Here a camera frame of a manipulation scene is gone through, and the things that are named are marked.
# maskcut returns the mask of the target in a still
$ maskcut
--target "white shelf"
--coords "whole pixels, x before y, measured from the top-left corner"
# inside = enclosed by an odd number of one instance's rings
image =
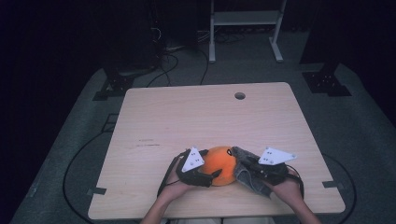
[[[215,12],[214,25],[276,24],[279,11]]]

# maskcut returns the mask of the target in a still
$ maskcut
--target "black cable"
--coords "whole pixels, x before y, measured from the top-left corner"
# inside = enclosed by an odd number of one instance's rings
[[[163,70],[163,72],[165,73],[166,79],[168,79],[168,86],[172,86],[172,84],[171,84],[171,78],[170,78],[169,75],[168,75],[168,71],[165,71],[165,69],[163,69],[163,64],[162,64],[162,63],[160,64],[160,67],[161,67],[161,70]]]
[[[172,169],[174,168],[174,166],[176,165],[178,158],[182,155],[182,153],[180,153],[178,156],[174,157],[172,159],[171,164],[169,165],[168,169],[166,170],[165,176],[163,177],[163,181],[160,185],[160,187],[158,188],[158,192],[157,192],[157,197],[160,196],[161,192],[163,192],[163,189],[167,186],[166,182],[168,181],[168,177],[172,172]]]
[[[300,185],[301,196],[304,198],[304,195],[305,195],[305,191],[304,191],[304,182],[303,182],[303,180],[301,179],[300,174],[298,173],[298,171],[297,171],[294,167],[292,167],[292,166],[290,166],[290,165],[286,165],[286,166],[289,167],[291,170],[293,170],[293,171],[297,174],[297,176],[291,175],[291,174],[286,174],[285,177],[286,177],[286,178],[294,179],[295,181],[298,182],[298,184]]]
[[[167,54],[167,56],[171,56],[171,57],[173,57],[174,59],[176,59],[175,65],[174,65],[171,69],[169,69],[169,70],[167,70],[167,71],[164,71],[163,73],[159,74],[159,75],[156,76],[154,79],[152,79],[152,80],[148,83],[148,85],[146,86],[146,88],[149,87],[149,85],[151,85],[151,83],[153,83],[157,78],[159,78],[159,77],[161,77],[161,76],[163,76],[163,75],[165,75],[165,74],[167,75],[168,72],[174,70],[174,69],[177,67],[177,65],[178,65],[178,58],[177,58],[176,56],[172,55],[172,54]]]
[[[231,45],[245,39],[245,35],[243,34],[239,34],[239,35],[241,35],[241,37],[238,37],[237,35],[219,33],[215,36],[215,41],[218,44]]]
[[[202,85],[202,83],[204,82],[204,78],[206,76],[206,73],[207,73],[207,69],[209,68],[209,59],[207,58],[207,55],[206,55],[206,53],[204,53],[203,50],[201,50],[201,49],[198,49],[198,50],[201,51],[202,54],[204,54],[205,60],[206,60],[206,69],[205,69],[204,74],[202,75],[201,81],[199,83],[200,85]]]
[[[66,186],[65,186],[65,182],[66,182],[66,178],[67,178],[67,174],[69,172],[69,169],[71,167],[71,165],[73,164],[74,160],[76,159],[76,157],[79,155],[79,153],[87,146],[89,145],[93,140],[95,140],[97,137],[99,137],[100,135],[102,135],[103,133],[112,133],[111,131],[114,130],[114,126],[105,129],[106,124],[109,120],[109,117],[111,115],[115,115],[115,114],[109,114],[107,117],[107,121],[104,124],[104,126],[102,127],[102,131],[99,132],[99,134],[97,134],[96,136],[94,136],[93,138],[91,138],[87,143],[85,143],[78,151],[77,153],[73,156],[72,160],[68,163],[66,171],[64,172],[64,181],[62,183],[62,192],[64,195],[64,200],[66,201],[67,205],[70,207],[70,209],[77,215],[79,216],[81,219],[83,219],[84,221],[86,221],[87,223],[93,224],[92,221],[90,221],[89,219],[87,219],[86,217],[84,217],[79,211],[77,211],[77,209],[73,206],[73,204],[70,203],[69,199],[67,198],[66,195]]]
[[[344,172],[348,176],[349,181],[350,181],[350,183],[352,185],[353,202],[352,202],[350,210],[346,213],[344,218],[339,222],[339,224],[342,224],[342,223],[345,223],[345,221],[347,221],[347,219],[350,217],[350,215],[353,213],[353,211],[355,210],[355,207],[356,207],[356,201],[358,199],[358,194],[357,194],[357,191],[356,191],[355,181],[353,180],[352,175],[347,171],[347,168],[343,164],[341,164],[340,161],[336,160],[335,158],[333,158],[333,157],[331,157],[331,156],[329,156],[329,155],[327,155],[325,153],[322,153],[322,155],[327,157],[327,158],[329,158],[330,160],[334,161],[335,163],[337,163],[344,170]]]
[[[172,182],[172,183],[166,184],[166,186],[176,184],[176,183],[179,182],[179,181],[180,181],[180,180],[176,180],[176,181],[174,181],[174,182]]]

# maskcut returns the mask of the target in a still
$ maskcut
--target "cable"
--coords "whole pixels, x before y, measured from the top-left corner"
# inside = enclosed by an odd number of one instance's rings
[[[201,50],[201,49],[198,49],[198,50],[201,51],[202,54],[204,54],[205,60],[206,60],[206,69],[205,69],[204,74],[202,75],[201,81],[199,83],[200,85],[202,85],[202,83],[204,82],[204,78],[206,76],[206,73],[207,73],[207,69],[209,68],[209,59],[207,58],[207,55],[204,53],[203,50]]]
[[[73,156],[72,160],[68,163],[67,168],[66,168],[66,171],[64,172],[64,181],[63,181],[63,183],[62,183],[62,193],[63,193],[63,195],[64,195],[64,200],[66,201],[66,203],[67,203],[67,205],[70,207],[70,209],[71,209],[78,217],[80,217],[81,219],[83,219],[84,221],[86,221],[87,223],[90,223],[90,224],[93,224],[93,222],[90,221],[89,219],[87,219],[86,217],[84,217],[79,211],[77,211],[77,209],[73,206],[73,204],[70,203],[69,199],[67,198],[67,195],[66,195],[66,186],[65,186],[66,178],[67,178],[67,174],[68,174],[69,169],[70,169],[71,165],[73,164],[74,160],[76,159],[76,157],[79,155],[79,153],[80,153],[87,145],[89,145],[93,140],[95,140],[97,137],[101,136],[103,133],[112,133],[112,130],[114,130],[114,127],[115,127],[115,126],[111,126],[110,128],[105,129],[105,127],[106,127],[106,125],[107,125],[107,123],[108,123],[108,120],[109,120],[110,116],[112,116],[112,115],[116,115],[116,114],[109,114],[109,115],[107,116],[107,121],[106,121],[106,123],[104,124],[104,126],[102,127],[101,132],[99,132],[99,134],[97,134],[96,136],[94,136],[93,138],[91,138],[87,143],[85,143],[85,144],[76,152],[76,154]]]
[[[167,75],[168,76],[168,72],[170,72],[170,71],[172,71],[172,70],[174,70],[176,67],[177,67],[177,65],[178,65],[178,58],[176,57],[176,56],[174,56],[174,55],[172,55],[172,54],[166,54],[167,56],[170,56],[170,57],[173,57],[174,59],[176,59],[176,63],[175,63],[175,65],[171,68],[171,69],[169,69],[169,70],[167,70],[167,71],[164,71],[164,72],[162,72],[162,73],[160,73],[158,76],[156,76],[154,79],[152,79],[149,83],[148,83],[148,85],[146,86],[146,88],[148,88],[149,87],[149,85],[151,85],[151,83],[153,83],[157,78],[159,78],[159,77],[161,77],[161,76],[163,76],[163,75]]]
[[[344,218],[339,222],[339,224],[342,224],[342,223],[344,223],[345,221],[347,221],[347,219],[350,217],[350,215],[352,214],[352,212],[355,210],[355,207],[356,207],[356,201],[357,201],[357,199],[358,199],[358,194],[357,194],[357,191],[356,191],[355,181],[353,180],[352,175],[347,171],[347,168],[346,168],[343,164],[341,164],[341,162],[339,162],[339,161],[336,160],[335,158],[333,158],[333,157],[331,157],[331,156],[329,156],[329,155],[327,155],[327,154],[325,154],[325,153],[322,153],[322,156],[325,156],[325,157],[327,157],[328,159],[330,159],[330,160],[334,161],[335,163],[337,163],[337,164],[344,170],[344,172],[345,172],[346,175],[348,176],[349,181],[350,181],[350,183],[351,183],[351,185],[352,185],[352,189],[353,189],[353,202],[352,202],[352,205],[351,205],[351,208],[350,208],[349,212],[347,212],[347,214],[344,216]]]
[[[203,42],[204,40],[209,38],[209,31],[197,31],[197,33],[205,33],[204,35],[198,36],[198,43]]]
[[[298,173],[298,171],[297,171],[294,167],[292,167],[292,166],[290,166],[290,165],[286,165],[286,166],[289,167],[291,170],[293,170],[293,171],[297,174],[297,176],[291,175],[291,174],[286,174],[285,177],[286,177],[286,178],[293,179],[293,180],[295,180],[295,181],[298,182],[298,184],[300,185],[301,196],[303,196],[303,198],[304,198],[304,195],[305,195],[305,191],[304,191],[304,182],[303,182],[303,180],[301,179],[300,174]]]
[[[184,46],[184,45],[182,45],[182,46],[177,46],[177,47],[172,47],[172,48],[166,48],[165,49],[165,52],[166,53],[174,53],[174,52],[176,52],[176,51],[178,51],[178,50],[181,50],[181,49],[184,49],[184,48],[186,48],[187,46]]]
[[[152,30],[156,30],[156,31],[158,31],[158,37],[157,37],[157,40],[160,40],[160,39],[161,39],[161,36],[162,36],[161,30],[160,30],[160,29],[158,29],[157,27],[153,27],[153,28],[151,28],[151,31],[152,31]]]
[[[219,33],[218,35],[215,36],[215,41],[218,44],[223,44],[223,45],[231,45],[233,43],[242,41],[245,39],[244,34],[239,34],[241,37],[238,37],[237,35],[229,35],[229,34],[224,34],[224,33]]]
[[[163,65],[162,65],[162,64],[160,64],[160,67],[161,67],[161,70],[163,70],[163,72],[165,73],[166,78],[168,79],[168,86],[172,86],[172,84],[171,84],[171,78],[170,78],[169,75],[168,75],[168,71],[165,71],[165,69],[163,69]]]

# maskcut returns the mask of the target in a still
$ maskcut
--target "table top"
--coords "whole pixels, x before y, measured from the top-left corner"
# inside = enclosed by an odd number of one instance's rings
[[[238,146],[256,155],[274,147],[297,155],[305,201],[317,214],[340,213],[337,188],[287,83],[130,89],[113,133],[89,217],[142,218],[156,199],[172,159],[186,148]],[[274,194],[238,182],[195,188],[170,204],[165,217],[255,217],[293,214]]]

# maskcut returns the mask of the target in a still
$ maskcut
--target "round hole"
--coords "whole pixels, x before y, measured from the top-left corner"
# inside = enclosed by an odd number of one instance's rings
[[[237,92],[235,94],[235,98],[238,99],[238,100],[243,100],[243,99],[245,99],[245,97],[246,97],[246,95],[244,93],[242,93],[242,92]]]

